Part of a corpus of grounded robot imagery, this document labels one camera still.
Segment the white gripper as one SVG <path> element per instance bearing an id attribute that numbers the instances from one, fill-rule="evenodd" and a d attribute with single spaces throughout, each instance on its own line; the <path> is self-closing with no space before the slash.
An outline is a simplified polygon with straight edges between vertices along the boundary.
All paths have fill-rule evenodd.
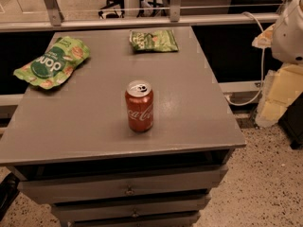
<path id="1" fill-rule="evenodd" d="M 303 0 L 292 0 L 275 25 L 262 31 L 252 46 L 272 47 L 273 57 L 287 62 L 277 71 L 269 70 L 265 77 L 255 122 L 267 128 L 275 125 L 303 93 Z"/>

